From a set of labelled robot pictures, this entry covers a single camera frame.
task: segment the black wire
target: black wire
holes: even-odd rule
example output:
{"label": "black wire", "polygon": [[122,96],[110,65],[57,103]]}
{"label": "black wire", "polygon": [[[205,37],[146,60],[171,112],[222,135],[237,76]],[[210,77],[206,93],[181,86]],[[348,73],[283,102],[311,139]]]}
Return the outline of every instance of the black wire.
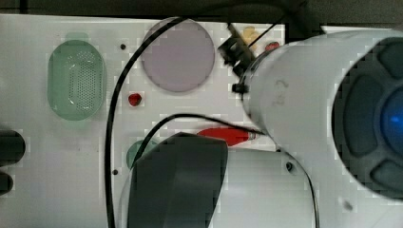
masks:
{"label": "black wire", "polygon": [[[217,4],[208,8],[201,9],[192,15],[202,15],[204,13],[207,13],[208,11],[212,10],[219,10],[223,8],[233,8],[236,6],[242,6],[242,5],[272,5],[270,2],[259,2],[259,3],[247,3],[247,2],[226,2],[226,3],[221,3]],[[145,49],[154,41],[156,40],[162,33],[165,31],[169,30],[170,28],[174,27],[175,25],[178,25],[180,22],[186,20],[187,18],[177,18],[163,27],[159,28],[157,31],[155,31],[153,34],[151,34],[150,37],[148,37],[142,44],[141,46],[136,50],[136,52],[133,54],[133,56],[130,58],[130,60],[127,62],[121,76],[118,79],[118,82],[115,86],[115,89],[112,94],[112,99],[110,102],[110,108],[107,116],[107,124],[106,124],[106,143],[105,143],[105,164],[104,164],[104,169],[105,169],[105,188],[106,188],[106,216],[107,216],[107,223],[109,228],[115,228],[115,217],[114,217],[114,210],[113,210],[113,197],[112,197],[112,179],[111,179],[111,141],[112,141],[112,130],[113,130],[113,123],[115,119],[115,110],[116,110],[116,104],[118,102],[119,94],[122,89],[122,85],[125,81],[125,78],[127,77],[128,72],[130,69],[133,67],[133,65],[136,63],[137,59],[140,57],[140,55],[145,51]]]}
{"label": "black wire", "polygon": [[245,126],[240,126],[240,125],[236,125],[233,123],[229,123],[227,121],[223,121],[217,118],[213,118],[213,117],[208,117],[208,116],[204,116],[201,114],[195,114],[195,113],[178,113],[178,114],[174,114],[171,115],[169,117],[164,118],[163,120],[161,120],[160,122],[158,122],[147,134],[147,136],[145,137],[145,139],[142,141],[142,145],[140,146],[139,150],[137,151],[136,157],[134,158],[134,162],[135,163],[139,158],[142,157],[143,152],[145,151],[145,148],[147,147],[148,143],[151,141],[152,137],[155,135],[155,133],[166,123],[174,120],[174,119],[179,119],[179,118],[196,118],[196,119],[204,119],[207,121],[211,121],[211,122],[215,122],[215,123],[219,123],[219,124],[223,124],[223,125],[227,125],[239,130],[243,130],[243,131],[247,131],[247,132],[251,132],[251,133],[255,133],[255,134],[259,134],[259,135],[264,135],[263,132],[253,129],[253,128],[249,128],[249,127],[245,127]]}
{"label": "black wire", "polygon": [[281,21],[285,18],[286,14],[283,14],[271,27],[269,27],[267,30],[265,30],[258,38],[256,38],[252,43],[248,45],[250,48],[252,45],[254,45],[258,40],[260,40],[261,37],[263,37],[267,32],[269,32],[272,28],[274,28],[276,25],[281,23]]}
{"label": "black wire", "polygon": [[106,125],[106,142],[105,142],[105,187],[106,187],[106,215],[107,215],[107,223],[109,228],[115,228],[115,213],[113,210],[113,197],[112,197],[112,178],[110,177],[111,168],[110,168],[110,147],[112,141],[112,129],[113,122],[115,118],[115,109],[116,103],[118,102],[119,93],[121,92],[122,85],[127,77],[128,72],[136,63],[137,59],[140,55],[145,51],[145,49],[156,40],[161,34],[166,32],[168,29],[178,25],[180,22],[186,20],[185,18],[176,18],[163,27],[159,28],[150,37],[148,37],[136,50],[130,60],[127,62],[121,76],[118,79],[115,90],[113,91],[112,100],[110,102],[109,114],[107,117],[107,125]]}
{"label": "black wire", "polygon": [[[290,156],[291,158],[295,159],[293,156],[291,156],[289,153],[285,152],[288,156]],[[315,194],[315,188],[314,185],[312,184],[312,180],[309,177],[308,173],[306,172],[306,170],[303,168],[303,166],[298,162],[298,160],[296,160],[296,163],[299,164],[299,166],[301,167],[302,171],[304,172],[306,178],[308,179],[308,183],[309,183],[309,187],[311,188],[311,196],[312,196],[312,202],[314,205],[314,213],[315,213],[315,228],[320,228],[320,220],[319,220],[319,209],[317,208],[317,195]]]}

